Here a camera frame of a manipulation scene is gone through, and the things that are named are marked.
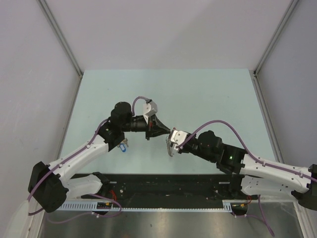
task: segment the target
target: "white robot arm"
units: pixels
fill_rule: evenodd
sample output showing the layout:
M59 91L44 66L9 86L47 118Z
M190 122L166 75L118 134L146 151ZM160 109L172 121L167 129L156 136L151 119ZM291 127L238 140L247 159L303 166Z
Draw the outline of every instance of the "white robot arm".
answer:
M229 126L244 149L222 143L212 131L206 131L195 138L196 133L208 124L220 122ZM238 184L246 195L271 195L279 198L297 199L299 204L317 210L317 166L295 167L272 162L254 156L245 146L235 129L225 121L207 122L193 134L174 129L168 143L173 151L191 153L209 162L216 163L226 174L244 175Z
M150 99L143 106L143 115L134 116L127 102L117 103L111 116L97 128L93 138L70 155L45 165L33 167L28 200L33 196L47 212L59 208L66 199L97 193L109 181L100 173L71 179L84 166L101 154L106 154L125 138L127 131L145 132L145 137L169 134L170 129L156 117L157 105Z

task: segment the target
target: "purple cable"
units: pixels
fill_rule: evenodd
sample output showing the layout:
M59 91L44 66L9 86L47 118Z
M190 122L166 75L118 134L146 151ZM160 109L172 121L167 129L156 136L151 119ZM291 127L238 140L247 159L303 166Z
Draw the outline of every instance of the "purple cable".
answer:
M270 232L270 234L271 234L273 237L275 237L275 234L274 234L273 230L271 229L271 227L269 226L269 224L268 224L268 222L267 222L267 219L266 219L266 217L265 217L265 214L264 214L264 212L263 212L262 205L261 205L261 195L259 195L258 202L259 202L259 208L260 208L260 210L261 210L261 214L262 214L264 223L265 223L265 225L266 225L268 231Z
M261 219L260 217L258 216L255 216L255 215L248 215L248 214L245 214L245 215L236 215L234 214L234 212L232 211L232 215L236 218L236 217L241 217L241 218L246 218L246 217L252 217L252 218L256 218L258 219L259 221L261 221L262 223L264 223L269 231L269 233L271 234L271 236L275 237L275 234L274 234L274 231L272 230L272 228L269 226L266 218L265 218L265 215L264 215L264 212L263 212L263 209L262 209L262 206L261 206L261 200L260 200L260 197L261 195L259 195L259 208L260 208L260 211L261 211L261 214L262 214L262 217L263 219Z
M134 112L134 107L135 107L135 103L139 100L139 99L143 99L145 101L149 100L149 98L143 97L143 96L139 96L136 99L134 99L133 104L132 104L132 116L135 116L135 112Z
M100 127L106 123L107 121L109 120L109 118L103 120L99 126L97 127L97 130L95 131L95 134L93 136L93 138L91 138L91 140L88 142L87 145L91 145L92 142L94 141L94 139L96 138L96 136L98 135L98 131L100 129ZM65 160L63 160L61 162L61 164L65 164L67 163L68 161L70 161L72 158L74 158L75 156L79 155L81 152L83 152L84 150L87 149L87 146L84 146L83 148L81 148L80 150L78 150L77 152L75 152L74 154L70 155L69 157L67 157ZM34 186L34 188L32 189L32 191L30 192L29 196L28 196L28 201L30 202L32 196L34 195L35 191L39 188L39 186L43 183L43 181L51 174L53 173L55 170L57 170L59 168L59 164L56 165L55 167L53 167L46 175L44 175L38 182L37 184ZM36 211L36 212L32 212L32 213L29 213L29 216L33 216L33 215L36 215L38 213L40 213L43 209L41 208L40 210Z
M97 197L97 198L101 198L101 199L105 199L105 200L111 201L112 203L118 205L118 207L120 208L120 210L119 210L117 213L114 213L114 214L112 214L112 215L107 215L107 214L105 214L105 215L100 215L100 214L97 214L97 213L94 213L94 212L84 212L84 213L81 213L81 214L79 214L79 215L77 215L77 216L74 216L74 217L72 217L72 218L69 218L69 219L67 219L67 220L60 221L60 222L52 221L51 219L49 219L49 216L48 216L48 215L46 216L46 219L47 219L50 223L53 223L53 224L64 224L64 223L70 222L70 221L72 221L72 220L74 220L74 219L76 219L76 218L78 218L78 217L85 216L85 215L96 215L97 217L116 217L116 216L118 216L119 214L121 214L121 212L122 212L122 207L121 207L120 203L118 203L117 201L114 201L114 200L109 199L109 198L106 198L106 197L101 197L101 196L96 195L96 194L90 194L90 195L91 195L91 196L94 196L94 197Z
M203 124L202 126L200 126L197 130L195 130L193 132L193 134L191 134L190 136L188 136L188 138L183 142L181 143L180 145L178 145L176 148L182 148L182 146L184 146L191 138L193 138L198 131L200 131L201 129L203 129L205 126L209 125L209 124L213 124L213 123L222 123L222 124L225 124L226 126L228 126L232 131L233 133L237 136L238 140L240 141L240 143L242 144L243 148L248 152L248 154L250 155L250 157L252 159L254 159L255 161L257 161L258 163L260 163L261 165L263 165L263 161L258 159L257 157L255 157L251 152L250 150L247 148L246 144L243 142L242 138L239 136L238 132L232 127L232 125L230 125L229 123L223 121L223 120L211 120L209 122L206 122L205 124ZM298 171L295 171L295 170L290 170L290 169L287 169L287 168L283 168L281 166L278 166L278 165L272 165L272 164L269 164L269 163L266 163L265 166L269 166L269 167L272 167L272 168L275 168L275 169L278 169L278 170L283 170L283 171L286 171L286 172L289 172L289 173L292 173L292 174L296 174L296 175L299 175L301 176L302 174ZM314 182L317 182L317 179L316 178L313 178L311 176L308 176L308 175L305 175L303 174L303 177L307 178L307 179L310 179L311 181L314 181Z

